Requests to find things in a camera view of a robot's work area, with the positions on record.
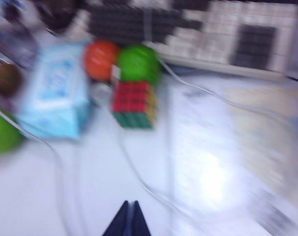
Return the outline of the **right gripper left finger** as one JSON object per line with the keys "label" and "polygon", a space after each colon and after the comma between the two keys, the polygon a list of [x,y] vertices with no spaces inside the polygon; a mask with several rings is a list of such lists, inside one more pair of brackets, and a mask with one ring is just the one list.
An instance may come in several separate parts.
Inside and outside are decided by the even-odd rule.
{"label": "right gripper left finger", "polygon": [[102,236],[122,236],[126,230],[129,202],[124,201]]}

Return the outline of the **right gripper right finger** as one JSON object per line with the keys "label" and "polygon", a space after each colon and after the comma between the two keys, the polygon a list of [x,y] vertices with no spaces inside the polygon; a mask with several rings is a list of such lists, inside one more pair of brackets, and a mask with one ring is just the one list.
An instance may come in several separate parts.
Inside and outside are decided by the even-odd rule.
{"label": "right gripper right finger", "polygon": [[138,201],[134,202],[134,236],[151,236]]}

